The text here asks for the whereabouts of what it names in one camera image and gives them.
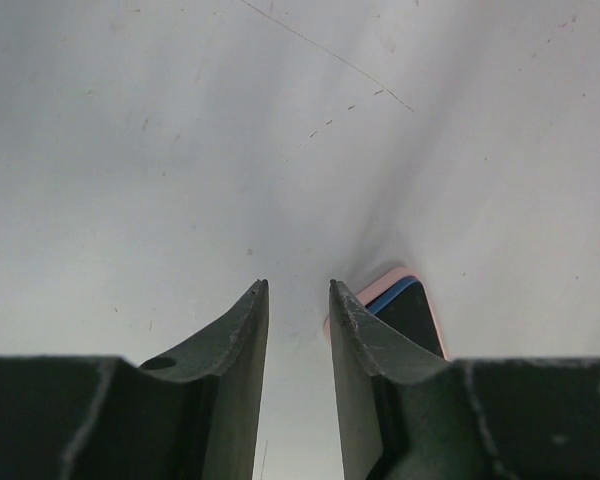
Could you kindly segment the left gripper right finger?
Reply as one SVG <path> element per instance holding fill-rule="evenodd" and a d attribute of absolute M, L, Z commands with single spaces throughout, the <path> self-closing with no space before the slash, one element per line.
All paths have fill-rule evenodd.
<path fill-rule="evenodd" d="M 330 285 L 348 479 L 600 479 L 600 358 L 446 360 Z"/>

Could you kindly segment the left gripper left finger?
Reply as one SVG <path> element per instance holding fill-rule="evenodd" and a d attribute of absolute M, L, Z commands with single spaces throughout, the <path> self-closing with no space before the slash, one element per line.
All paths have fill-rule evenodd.
<path fill-rule="evenodd" d="M 248 479 L 269 288 L 132 365 L 114 356 L 0 356 L 0 479 Z"/>

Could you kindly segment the blue-edged black phone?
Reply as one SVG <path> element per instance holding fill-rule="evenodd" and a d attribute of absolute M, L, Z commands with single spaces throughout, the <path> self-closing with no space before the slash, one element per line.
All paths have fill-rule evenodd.
<path fill-rule="evenodd" d="M 396 281 L 365 308 L 421 348 L 445 357 L 426 291 L 416 277 Z"/>

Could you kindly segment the pink phone case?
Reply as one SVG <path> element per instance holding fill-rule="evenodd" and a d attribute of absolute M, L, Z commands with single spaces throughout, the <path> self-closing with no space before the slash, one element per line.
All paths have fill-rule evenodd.
<path fill-rule="evenodd" d="M 383 276 L 381 276 L 377 280 L 375 280 L 370 285 L 368 285 L 362 291 L 360 291 L 356 295 L 356 297 L 360 301 L 360 303 L 363 304 L 364 307 L 365 307 L 365 305 L 367 303 L 369 303 L 370 301 L 372 301 L 373 299 L 375 299 L 377 296 L 379 296 L 383 291 L 385 291 L 387 288 L 389 288 L 391 285 L 393 285 L 396 281 L 398 281 L 398 280 L 400 280 L 400 279 L 402 279 L 402 278 L 404 278 L 406 276 L 414 276 L 414 277 L 417 278 L 417 276 L 415 274 L 413 274 L 406 267 L 397 267 L 397 268 L 394 268 L 394 269 L 388 271 L 387 273 L 385 273 Z M 436 319 L 435 319 L 434 312 L 433 312 L 433 310 L 431 308 L 431 305 L 430 305 L 430 309 L 432 311 L 432 314 L 433 314 L 433 317 L 434 317 L 434 320 L 435 320 L 435 323 L 436 323 L 436 327 L 438 329 L 438 333 L 439 333 L 439 336 L 440 336 L 440 340 L 441 340 L 443 352 L 445 354 L 444 359 L 446 359 L 447 358 L 446 351 L 445 351 L 445 348 L 444 348 L 444 345 L 443 345 L 443 341 L 442 341 L 442 338 L 441 338 L 441 335 L 440 335 L 440 332 L 439 332 L 439 328 L 438 328 L 438 325 L 437 325 L 437 322 L 436 322 Z"/>

